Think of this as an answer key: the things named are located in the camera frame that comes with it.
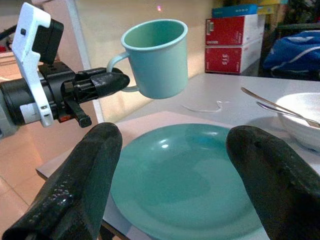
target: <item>black cable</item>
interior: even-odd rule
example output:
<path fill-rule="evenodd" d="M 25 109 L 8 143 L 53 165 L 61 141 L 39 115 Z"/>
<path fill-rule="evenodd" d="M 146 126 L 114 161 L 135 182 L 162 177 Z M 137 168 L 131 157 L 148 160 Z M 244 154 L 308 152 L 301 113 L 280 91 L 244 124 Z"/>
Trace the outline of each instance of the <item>black cable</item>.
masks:
<path fill-rule="evenodd" d="M 8 37 L 9 35 L 15 33 L 16 29 L 17 29 L 17 25 L 14 25 L 14 26 L 8 28 L 7 30 L 1 32 L 0 33 L 0 41 L 4 38 Z"/>

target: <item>metal spoon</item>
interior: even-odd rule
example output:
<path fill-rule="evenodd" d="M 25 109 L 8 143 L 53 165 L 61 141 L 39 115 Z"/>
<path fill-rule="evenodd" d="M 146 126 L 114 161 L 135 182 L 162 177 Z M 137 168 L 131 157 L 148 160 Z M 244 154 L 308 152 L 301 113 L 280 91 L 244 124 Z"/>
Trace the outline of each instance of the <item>metal spoon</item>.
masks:
<path fill-rule="evenodd" d="M 259 101 L 256 102 L 256 104 L 258 104 L 260 107 L 262 107 L 263 109 L 266 109 L 266 110 L 269 110 L 269 111 L 272 111 L 272 112 L 276 112 L 276 113 L 279 113 L 279 114 L 283 114 L 283 115 L 288 115 L 288 116 L 292 116 L 292 117 L 295 117 L 295 118 L 298 118 L 298 119 L 303 119 L 305 120 L 310 126 L 312 127 L 315 127 L 315 128 L 320 128 L 320 123 L 315 121 L 315 120 L 312 120 L 312 119 L 309 119 L 309 118 L 305 118 L 303 116 L 298 116 L 296 114 L 292 114 L 290 112 L 286 112 L 286 111 L 282 111 L 280 109 L 276 109 L 272 106 L 268 106 L 268 105 L 265 105 Z"/>
<path fill-rule="evenodd" d="M 316 128 L 320 128 L 320 123 L 318 123 L 318 122 L 316 122 L 316 121 L 314 121 L 314 120 L 305 118 L 305 117 L 302 116 L 301 114 L 296 113 L 296 112 L 294 112 L 294 111 L 291 111 L 290 109 L 287 109 L 287 108 L 285 108 L 285 107 L 283 107 L 283 106 L 280 106 L 280 105 L 278 105 L 278 104 L 276 104 L 276 103 L 274 103 L 274 102 L 272 102 L 272 101 L 269 101 L 269 100 L 267 100 L 267 99 L 265 99 L 265 98 L 263 98 L 263 97 L 255 94 L 255 93 L 253 93 L 252 91 L 249 91 L 248 89 L 246 89 L 246 88 L 244 88 L 244 87 L 241 87 L 241 90 L 242 90 L 245 94 L 250 95 L 251 97 L 254 97 L 254 98 L 256 98 L 256 99 L 259 99 L 259 100 L 261 100 L 261 101 L 263 101 L 263 102 L 265 102 L 265 103 L 267 103 L 267 104 L 270 104 L 270 105 L 272 105 L 272 106 L 275 106 L 275 107 L 277 107 L 277 108 L 279 108 L 279 109 L 285 110 L 284 114 L 286 114 L 286 113 L 291 113 L 291 114 L 294 115 L 293 117 L 300 117 L 301 119 L 305 119 L 306 122 L 307 122 L 310 126 L 316 127 Z"/>

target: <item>teal plate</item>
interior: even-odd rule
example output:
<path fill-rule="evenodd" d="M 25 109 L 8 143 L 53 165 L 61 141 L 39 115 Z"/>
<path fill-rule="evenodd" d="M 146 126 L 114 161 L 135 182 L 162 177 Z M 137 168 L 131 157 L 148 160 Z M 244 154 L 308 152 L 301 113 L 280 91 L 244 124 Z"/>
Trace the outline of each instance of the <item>teal plate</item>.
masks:
<path fill-rule="evenodd" d="M 227 155 L 228 132 L 178 124 L 132 141 L 121 152 L 111 186 L 121 214 L 160 240 L 230 240 L 261 228 Z"/>

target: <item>blue bag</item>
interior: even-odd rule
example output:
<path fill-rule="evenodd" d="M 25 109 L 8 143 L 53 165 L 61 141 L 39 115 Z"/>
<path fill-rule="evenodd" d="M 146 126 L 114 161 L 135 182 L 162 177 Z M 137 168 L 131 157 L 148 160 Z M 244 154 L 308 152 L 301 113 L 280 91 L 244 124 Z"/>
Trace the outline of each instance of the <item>blue bag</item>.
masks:
<path fill-rule="evenodd" d="M 277 40 L 263 67 L 272 71 L 319 71 L 320 30 L 303 31 Z"/>

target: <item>white bowl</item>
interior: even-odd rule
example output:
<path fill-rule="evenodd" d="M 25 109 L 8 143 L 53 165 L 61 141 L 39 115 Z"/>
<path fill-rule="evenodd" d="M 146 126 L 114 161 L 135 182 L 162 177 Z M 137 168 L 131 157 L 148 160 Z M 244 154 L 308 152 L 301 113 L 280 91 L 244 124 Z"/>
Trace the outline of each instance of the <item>white bowl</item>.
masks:
<path fill-rule="evenodd" d="M 320 122 L 320 93 L 305 92 L 283 96 L 276 104 L 292 110 L 307 119 Z M 278 114 L 283 127 L 301 145 L 320 152 L 320 128 L 310 126 L 305 120 Z"/>

